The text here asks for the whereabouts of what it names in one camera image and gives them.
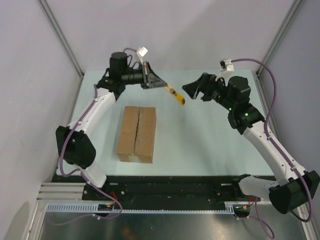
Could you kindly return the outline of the brown cardboard express box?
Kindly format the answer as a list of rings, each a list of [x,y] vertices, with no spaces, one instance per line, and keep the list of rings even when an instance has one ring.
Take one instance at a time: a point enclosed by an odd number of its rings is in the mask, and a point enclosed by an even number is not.
[[[124,108],[116,148],[120,161],[142,164],[153,162],[156,122],[155,107]]]

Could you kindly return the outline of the yellow utility knife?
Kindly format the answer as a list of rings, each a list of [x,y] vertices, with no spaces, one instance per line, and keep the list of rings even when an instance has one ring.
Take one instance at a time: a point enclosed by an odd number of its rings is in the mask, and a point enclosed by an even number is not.
[[[167,92],[169,92],[173,97],[175,97],[175,99],[179,102],[181,106],[185,105],[185,98],[180,93],[178,93],[171,85],[168,84],[164,87],[164,89]]]

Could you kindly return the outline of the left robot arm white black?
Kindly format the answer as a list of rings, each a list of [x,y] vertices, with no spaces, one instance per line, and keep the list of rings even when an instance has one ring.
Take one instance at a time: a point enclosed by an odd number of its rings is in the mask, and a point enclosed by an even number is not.
[[[94,185],[93,194],[100,200],[110,196],[111,188],[105,184],[107,176],[95,161],[97,152],[90,139],[97,124],[127,85],[140,85],[144,90],[168,85],[154,73],[150,63],[143,60],[147,52],[145,47],[136,50],[137,68],[130,66],[129,55],[124,51],[112,53],[109,67],[93,86],[94,95],[87,107],[79,117],[55,131],[61,175],[69,177],[80,172],[86,182]]]

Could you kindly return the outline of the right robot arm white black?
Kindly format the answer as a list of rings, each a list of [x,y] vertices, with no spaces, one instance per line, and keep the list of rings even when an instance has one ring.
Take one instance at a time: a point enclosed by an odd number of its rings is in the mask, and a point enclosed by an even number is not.
[[[193,100],[202,93],[202,101],[214,100],[224,107],[230,126],[257,149],[274,174],[274,181],[250,174],[237,177],[230,188],[235,200],[242,201],[252,195],[269,200],[278,212],[287,214],[314,197],[320,176],[297,163],[265,126],[265,118],[250,103],[251,88],[247,78],[233,76],[225,82],[214,74],[203,73],[182,89]]]

